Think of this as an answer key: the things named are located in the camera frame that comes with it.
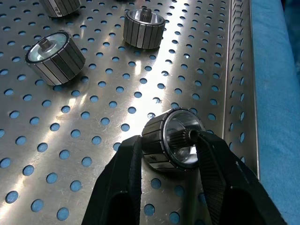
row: perforated metal tray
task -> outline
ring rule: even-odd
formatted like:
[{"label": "perforated metal tray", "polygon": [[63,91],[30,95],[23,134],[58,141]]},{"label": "perforated metal tray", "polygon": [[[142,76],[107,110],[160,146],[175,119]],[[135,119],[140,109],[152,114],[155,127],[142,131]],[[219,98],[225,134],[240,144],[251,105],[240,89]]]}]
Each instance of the perforated metal tray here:
[{"label": "perforated metal tray", "polygon": [[[249,1],[102,1],[60,19],[35,1],[0,3],[2,225],[80,224],[118,145],[171,107],[197,113],[258,174]],[[125,10],[142,6],[167,20],[159,49],[123,41]],[[58,30],[73,36],[86,65],[52,88],[24,56]],[[160,174],[143,162],[140,224],[202,222],[211,223],[199,172]]]}]

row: blue fabric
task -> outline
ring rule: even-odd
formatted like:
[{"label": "blue fabric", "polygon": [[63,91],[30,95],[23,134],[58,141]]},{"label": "blue fabric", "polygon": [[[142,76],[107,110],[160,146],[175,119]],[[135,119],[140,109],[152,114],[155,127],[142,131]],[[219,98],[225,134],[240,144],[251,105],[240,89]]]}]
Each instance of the blue fabric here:
[{"label": "blue fabric", "polygon": [[280,0],[252,0],[261,182],[300,224],[300,84]]},{"label": "blue fabric", "polygon": [[285,21],[295,58],[297,77],[300,80],[300,0],[286,2]]}]

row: blue surface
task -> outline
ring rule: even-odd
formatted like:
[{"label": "blue surface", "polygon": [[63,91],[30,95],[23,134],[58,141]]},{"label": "blue surface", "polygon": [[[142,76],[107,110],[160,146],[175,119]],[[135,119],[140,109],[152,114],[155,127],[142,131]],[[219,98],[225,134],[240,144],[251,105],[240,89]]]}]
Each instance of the blue surface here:
[{"label": "blue surface", "polygon": [[300,80],[300,0],[287,0],[285,21],[295,58],[297,77]]},{"label": "blue surface", "polygon": [[252,0],[261,182],[300,222],[300,84],[280,0]]}]

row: perforated stainless steel sheet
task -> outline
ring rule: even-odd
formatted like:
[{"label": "perforated stainless steel sheet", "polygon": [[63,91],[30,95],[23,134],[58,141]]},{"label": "perforated stainless steel sheet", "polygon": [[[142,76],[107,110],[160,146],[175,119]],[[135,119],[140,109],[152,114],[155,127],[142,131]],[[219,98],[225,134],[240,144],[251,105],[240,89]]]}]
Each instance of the perforated stainless steel sheet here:
[{"label": "perforated stainless steel sheet", "polygon": [[[59,19],[48,18],[35,1],[0,4],[2,225],[80,224],[96,179],[118,145],[171,107],[197,113],[207,130],[242,149],[233,147],[239,157],[252,152],[248,165],[257,171],[255,117],[245,112],[237,119],[245,106],[255,113],[249,2],[102,1],[82,1],[78,11]],[[228,28],[237,4],[248,21],[240,26],[248,38],[243,54],[251,71],[238,88],[240,95],[249,91],[245,99],[250,101],[238,103],[234,123],[239,129],[226,136],[233,121]],[[123,41],[125,10],[142,6],[167,21],[159,49],[137,49]],[[25,65],[24,56],[30,45],[58,30],[73,36],[86,64],[73,80],[53,88]],[[241,83],[245,71],[240,71]],[[247,139],[249,126],[254,130]],[[198,171],[159,174],[143,162],[141,224],[210,224],[199,177]]]}]

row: cylindrical metal part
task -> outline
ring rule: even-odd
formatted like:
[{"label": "cylindrical metal part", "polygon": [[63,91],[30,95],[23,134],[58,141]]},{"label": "cylindrical metal part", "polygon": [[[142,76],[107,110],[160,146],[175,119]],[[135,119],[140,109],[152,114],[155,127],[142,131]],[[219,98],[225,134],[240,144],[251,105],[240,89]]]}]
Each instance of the cylindrical metal part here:
[{"label": "cylindrical metal part", "polygon": [[198,139],[198,131],[193,129],[183,129],[170,134],[168,143],[170,148],[180,149],[191,147],[196,144]]},{"label": "cylindrical metal part", "polygon": [[80,0],[39,0],[48,16],[62,17],[76,11],[80,5]]},{"label": "cylindrical metal part", "polygon": [[123,38],[135,47],[153,49],[159,47],[164,28],[165,19],[150,9],[129,10],[125,13]]},{"label": "cylindrical metal part", "polygon": [[85,57],[71,36],[59,31],[35,43],[25,61],[47,84],[54,86],[74,78],[83,68]]},{"label": "cylindrical metal part", "polygon": [[195,133],[205,130],[201,120],[185,108],[171,109],[148,121],[142,131],[142,152],[145,160],[154,169],[166,172],[188,171],[198,166],[195,146],[172,147],[170,139],[183,130],[195,141]]}]

